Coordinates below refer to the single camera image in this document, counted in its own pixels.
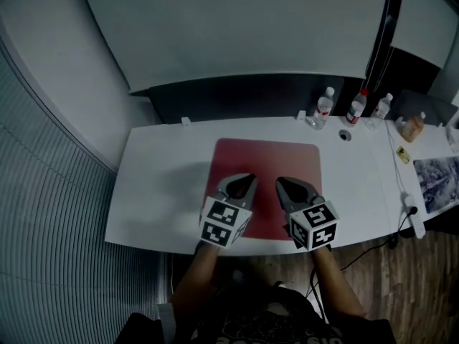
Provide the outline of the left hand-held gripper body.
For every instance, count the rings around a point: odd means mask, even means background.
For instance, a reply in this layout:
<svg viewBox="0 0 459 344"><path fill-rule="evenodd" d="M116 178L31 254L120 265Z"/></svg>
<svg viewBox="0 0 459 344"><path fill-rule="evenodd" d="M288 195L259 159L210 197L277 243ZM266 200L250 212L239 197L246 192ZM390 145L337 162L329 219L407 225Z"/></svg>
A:
<svg viewBox="0 0 459 344"><path fill-rule="evenodd" d="M240 206L240 199L234 199L215 191L206 197L199 219L201 240L229 249L242 236L252 211Z"/></svg>

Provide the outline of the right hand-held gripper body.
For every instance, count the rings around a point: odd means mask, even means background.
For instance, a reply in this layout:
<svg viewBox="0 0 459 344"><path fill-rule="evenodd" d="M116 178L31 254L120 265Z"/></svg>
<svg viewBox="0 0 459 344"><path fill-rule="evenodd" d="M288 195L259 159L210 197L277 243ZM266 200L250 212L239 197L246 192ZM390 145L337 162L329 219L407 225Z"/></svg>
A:
<svg viewBox="0 0 459 344"><path fill-rule="evenodd" d="M288 229L294 245L310 252L336 238L339 215L330 201L313 204L288 215Z"/></svg>

